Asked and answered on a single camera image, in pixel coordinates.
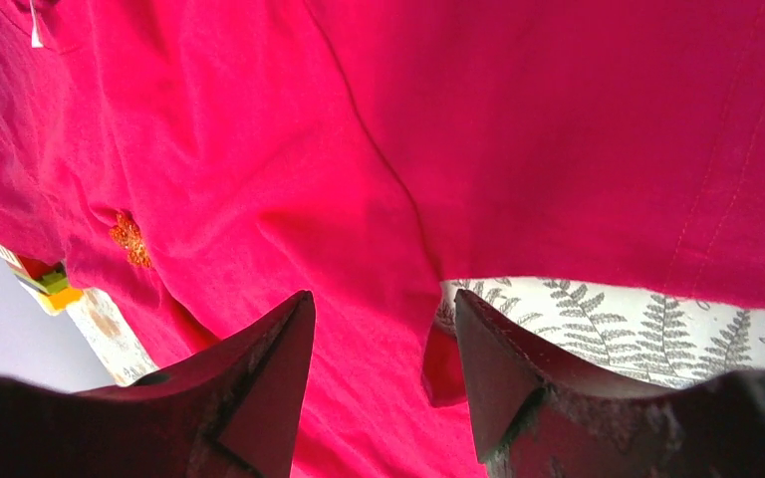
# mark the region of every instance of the gray surface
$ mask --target gray surface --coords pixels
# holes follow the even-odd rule
[[[69,316],[46,315],[1,258],[0,374],[66,391],[113,383]]]

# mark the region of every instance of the orange embellishment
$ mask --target orange embellishment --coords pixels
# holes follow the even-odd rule
[[[135,266],[151,267],[147,249],[139,226],[124,214],[116,214],[118,225],[110,230],[110,237],[127,251],[127,261]]]

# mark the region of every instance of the garment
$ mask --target garment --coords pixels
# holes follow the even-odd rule
[[[443,279],[765,306],[761,2],[35,6],[42,49],[0,0],[0,243],[159,365],[312,290],[298,473],[481,473],[421,388]]]

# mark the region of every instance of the white tag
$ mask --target white tag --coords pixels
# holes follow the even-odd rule
[[[34,0],[31,0],[31,48],[42,48],[44,45],[39,39],[39,26],[37,25],[37,9],[34,8]]]

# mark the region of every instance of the red fabric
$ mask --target red fabric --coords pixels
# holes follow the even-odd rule
[[[480,473],[421,390],[440,279],[765,306],[764,2],[35,5],[31,50],[0,0],[0,243],[161,365],[314,291],[298,473]]]

